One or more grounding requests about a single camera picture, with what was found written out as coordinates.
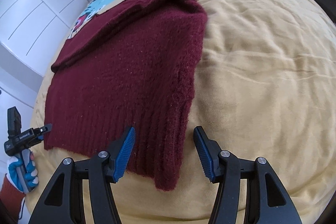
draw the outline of bed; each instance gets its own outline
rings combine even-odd
[[[91,0],[64,38],[75,36],[95,14],[123,0]],[[184,157],[177,187],[164,192],[152,179],[126,172],[112,185],[123,223],[205,224],[217,185],[204,176],[193,129],[237,157],[263,156],[290,194],[303,224],[313,224],[336,190],[336,27],[313,0],[198,0],[208,14],[202,58],[194,74]],[[31,126],[44,124],[53,78],[50,68],[37,96]],[[26,197],[32,212],[65,157],[61,148],[32,148],[40,185]],[[84,184],[86,223],[92,224]],[[241,182],[237,224],[243,223],[246,182]]]

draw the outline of brown sleeve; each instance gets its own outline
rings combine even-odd
[[[22,199],[25,197],[24,193],[17,190],[8,179],[5,177],[0,191],[0,199],[10,216],[17,221],[21,209]]]

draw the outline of knitted fabric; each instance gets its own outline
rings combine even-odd
[[[196,0],[125,0],[94,16],[51,67],[45,148],[92,156],[134,126],[128,170],[173,190],[206,20]]]

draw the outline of blue and white glove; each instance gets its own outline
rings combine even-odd
[[[22,151],[22,156],[25,159],[25,162],[28,162],[26,165],[27,174],[25,174],[25,179],[27,180],[27,185],[29,187],[36,187],[39,184],[39,179],[37,177],[37,169],[35,168],[34,154],[29,149]],[[16,168],[20,167],[23,164],[22,160],[13,156],[7,161],[8,172],[6,177],[8,181],[20,192],[23,192],[23,187],[19,180],[19,176],[16,172]]]

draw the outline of silver screw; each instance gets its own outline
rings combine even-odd
[[[99,158],[105,158],[107,156],[107,154],[108,153],[106,151],[101,151],[101,152],[99,152],[98,156],[99,156]]]
[[[260,164],[265,164],[267,162],[267,160],[265,158],[263,158],[263,157],[260,157],[260,158],[258,158],[258,162]]]
[[[65,165],[68,165],[70,163],[71,163],[71,159],[70,158],[66,158],[66,159],[63,160],[63,164],[65,164]]]
[[[230,157],[230,152],[227,151],[227,150],[222,150],[222,151],[220,152],[220,155],[221,155],[222,157],[227,158],[227,157]]]

